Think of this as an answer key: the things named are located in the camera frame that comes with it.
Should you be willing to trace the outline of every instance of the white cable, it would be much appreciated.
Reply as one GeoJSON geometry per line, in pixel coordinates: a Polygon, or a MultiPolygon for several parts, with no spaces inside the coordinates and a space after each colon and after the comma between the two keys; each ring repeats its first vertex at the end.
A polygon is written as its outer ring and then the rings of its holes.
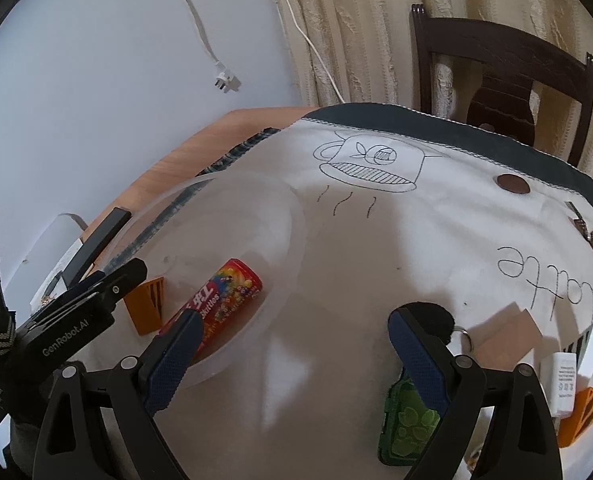
{"type": "Polygon", "coordinates": [[[343,96],[341,95],[339,88],[337,88],[336,83],[334,83],[334,78],[329,73],[329,70],[327,70],[325,63],[323,62],[323,59],[321,58],[321,54],[319,54],[319,51],[316,50],[316,47],[310,41],[310,38],[307,37],[307,34],[304,33],[303,29],[301,27],[299,27],[298,22],[296,21],[296,16],[294,15],[294,9],[292,9],[292,6],[290,4],[290,0],[285,0],[285,1],[286,1],[286,4],[288,4],[288,9],[290,10],[290,14],[292,14],[292,21],[294,22],[294,27],[296,27],[296,30],[298,30],[301,33],[301,36],[310,45],[313,53],[316,54],[316,57],[318,58],[319,62],[321,63],[321,66],[323,67],[323,70],[325,71],[327,78],[329,78],[329,82],[332,84],[332,87],[334,88],[334,91],[336,92],[336,95],[339,98],[339,101],[341,101],[343,104],[345,104],[345,99],[343,99],[343,96]]]}
{"type": "Polygon", "coordinates": [[[196,28],[198,39],[201,42],[201,45],[203,45],[203,49],[206,51],[206,54],[208,54],[208,57],[214,62],[217,70],[220,72],[216,78],[216,85],[219,86],[221,90],[227,89],[234,79],[234,75],[230,72],[230,70],[228,70],[224,63],[222,63],[221,60],[216,57],[216,54],[212,50],[208,40],[208,35],[206,34],[205,27],[203,26],[203,22],[201,21],[201,17],[198,15],[198,10],[196,10],[192,0],[185,0],[185,3],[188,4],[188,9],[192,15],[192,21],[194,22],[194,27],[196,28]]]}

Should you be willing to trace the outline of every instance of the wall plug adapter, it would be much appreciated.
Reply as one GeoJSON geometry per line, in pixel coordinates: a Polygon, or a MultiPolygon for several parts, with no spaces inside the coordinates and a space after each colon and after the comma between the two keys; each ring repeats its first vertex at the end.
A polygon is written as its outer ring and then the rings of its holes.
{"type": "Polygon", "coordinates": [[[224,67],[216,77],[216,83],[214,83],[214,86],[216,86],[219,90],[227,92],[232,88],[233,83],[234,74],[228,68],[224,67]]]}

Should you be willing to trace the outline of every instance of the wooden chair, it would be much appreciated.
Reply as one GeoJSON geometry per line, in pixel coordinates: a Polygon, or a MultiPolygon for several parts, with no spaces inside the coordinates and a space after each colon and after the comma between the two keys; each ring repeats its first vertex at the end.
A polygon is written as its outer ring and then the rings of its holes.
{"type": "Polygon", "coordinates": [[[432,113],[432,53],[465,57],[485,65],[483,84],[470,103],[467,123],[534,145],[529,107],[539,81],[581,103],[568,162],[577,166],[593,108],[593,56],[586,64],[551,43],[517,28],[462,18],[430,18],[412,6],[420,75],[420,110],[432,113]]]}

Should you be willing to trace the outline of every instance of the key ring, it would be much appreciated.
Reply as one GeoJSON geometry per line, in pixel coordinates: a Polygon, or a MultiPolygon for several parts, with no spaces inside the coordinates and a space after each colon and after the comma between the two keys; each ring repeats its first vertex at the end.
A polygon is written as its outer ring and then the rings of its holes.
{"type": "Polygon", "coordinates": [[[466,337],[467,342],[470,345],[470,349],[467,352],[471,353],[474,350],[474,343],[471,341],[471,337],[467,333],[467,330],[465,330],[462,326],[454,325],[454,330],[452,330],[452,333],[454,333],[454,332],[460,332],[461,334],[463,334],[466,337]]]}

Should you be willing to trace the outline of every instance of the beige curtain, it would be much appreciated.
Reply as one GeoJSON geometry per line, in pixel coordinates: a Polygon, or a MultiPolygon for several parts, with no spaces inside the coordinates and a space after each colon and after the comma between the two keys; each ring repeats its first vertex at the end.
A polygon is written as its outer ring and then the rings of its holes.
{"type": "MultiPolygon", "coordinates": [[[[319,61],[277,0],[304,104],[338,99],[319,61]]],[[[290,0],[299,26],[323,57],[346,101],[417,107],[418,75],[409,15],[422,2],[431,16],[454,16],[521,28],[585,62],[593,54],[593,19],[578,0],[290,0]]],[[[481,69],[473,62],[439,58],[433,108],[463,121],[481,69]]],[[[538,149],[566,158],[579,106],[559,92],[535,85],[531,107],[538,149]]],[[[580,168],[593,177],[593,116],[580,168]]]]}

